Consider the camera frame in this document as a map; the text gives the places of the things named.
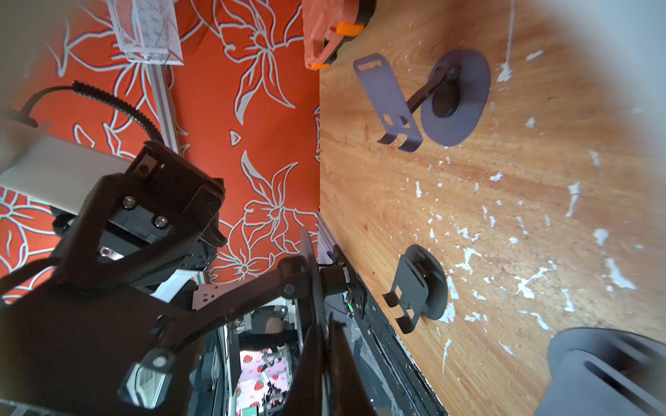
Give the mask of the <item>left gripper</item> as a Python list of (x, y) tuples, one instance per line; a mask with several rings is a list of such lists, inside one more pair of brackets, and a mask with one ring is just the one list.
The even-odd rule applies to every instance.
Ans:
[(147, 142), (125, 173), (99, 178), (83, 202), (39, 202), (60, 242), (50, 256), (3, 277), (1, 291), (51, 269), (48, 289), (102, 299), (180, 269), (203, 270), (227, 242), (218, 228), (224, 199), (222, 179)]

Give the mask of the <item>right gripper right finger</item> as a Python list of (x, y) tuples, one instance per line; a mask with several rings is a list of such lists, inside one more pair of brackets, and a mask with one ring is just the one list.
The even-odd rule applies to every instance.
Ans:
[(330, 319), (329, 372), (333, 415), (374, 415), (375, 410), (364, 390), (354, 357), (347, 342), (345, 325)]

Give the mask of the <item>dark grey phone stand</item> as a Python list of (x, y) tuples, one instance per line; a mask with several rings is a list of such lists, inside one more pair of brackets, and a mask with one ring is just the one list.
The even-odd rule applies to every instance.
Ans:
[[(303, 265), (317, 264), (308, 232), (301, 234), (301, 254)], [(3, 402), (56, 414), (146, 415), (128, 386), (131, 371), (143, 367), (165, 379), (153, 414), (185, 414), (199, 342), (225, 324), (186, 325), (211, 304), (186, 311), (130, 287), (80, 298), (52, 291), (48, 282), (1, 313)], [(310, 308), (308, 330), (317, 325), (325, 334), (320, 293), (317, 285), (314, 298), (294, 300)]]
[(400, 256), (390, 291), (383, 294), (390, 308), (403, 315), (395, 319), (404, 334), (415, 329), (421, 317), (440, 320), (449, 303), (447, 277), (437, 259), (425, 248), (412, 244)]

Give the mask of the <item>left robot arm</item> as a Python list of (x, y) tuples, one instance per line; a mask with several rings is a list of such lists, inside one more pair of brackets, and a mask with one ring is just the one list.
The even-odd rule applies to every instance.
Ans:
[[(224, 199), (223, 180), (206, 176), (159, 142), (146, 142), (137, 159), (127, 161), (48, 135), (30, 140), (1, 140), (2, 187), (66, 213), (82, 216), (90, 211), (101, 215), (102, 225), (107, 225), (114, 213), (112, 206), (119, 200), (111, 197), (101, 208), (94, 208), (93, 195), (98, 182), (106, 176), (124, 174), (143, 183), (122, 191), (122, 197), (133, 198), (137, 206), (147, 206), (152, 213), (166, 213), (170, 226), (175, 226), (181, 218), (200, 225), (197, 237), (208, 245), (224, 243), (214, 218)], [(319, 266), (302, 264), (306, 258), (306, 254), (286, 258), (275, 270), (217, 297), (210, 306), (193, 315), (187, 328), (218, 328), (278, 297), (314, 298), (317, 285), (322, 296), (348, 291), (357, 312), (365, 312), (369, 291), (345, 256), (339, 258), (345, 272), (331, 284), (322, 278)]]

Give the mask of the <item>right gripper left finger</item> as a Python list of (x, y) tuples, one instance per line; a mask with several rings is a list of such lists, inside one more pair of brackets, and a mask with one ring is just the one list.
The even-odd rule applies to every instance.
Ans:
[(329, 352), (324, 331), (309, 328), (284, 415), (330, 415)]

